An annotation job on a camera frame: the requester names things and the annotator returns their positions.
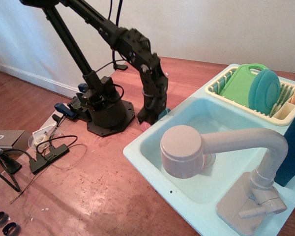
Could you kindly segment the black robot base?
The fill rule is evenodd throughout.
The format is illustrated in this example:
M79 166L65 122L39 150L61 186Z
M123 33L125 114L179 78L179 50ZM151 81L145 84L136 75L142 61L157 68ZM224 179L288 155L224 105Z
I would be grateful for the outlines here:
M87 130L101 137L122 132L135 118L131 102L122 100L111 77L99 79L95 71L83 75L86 84L68 103L77 118L87 123Z

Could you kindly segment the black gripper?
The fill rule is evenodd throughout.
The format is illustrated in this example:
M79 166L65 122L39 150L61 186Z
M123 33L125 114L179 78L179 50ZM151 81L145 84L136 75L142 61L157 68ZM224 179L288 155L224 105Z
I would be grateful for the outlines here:
M147 99L138 112L138 124L156 123L166 109L168 78L163 73L160 58L151 51L150 40L137 29L117 30L117 51L140 73L143 94Z

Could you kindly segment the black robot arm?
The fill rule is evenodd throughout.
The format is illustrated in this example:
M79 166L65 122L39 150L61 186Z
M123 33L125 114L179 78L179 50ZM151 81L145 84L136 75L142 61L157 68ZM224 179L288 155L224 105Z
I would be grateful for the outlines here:
M136 29L126 29L104 18L84 0L23 0L23 5L41 8L55 31L76 62L95 101L89 104L97 108L101 103L117 103L120 97L114 94L113 86L104 86L68 30L56 5L61 3L81 16L94 27L113 51L119 52L125 60L140 73L143 84L144 106L137 115L139 123L154 124L166 109L168 78L162 71L160 58L152 53L150 41Z

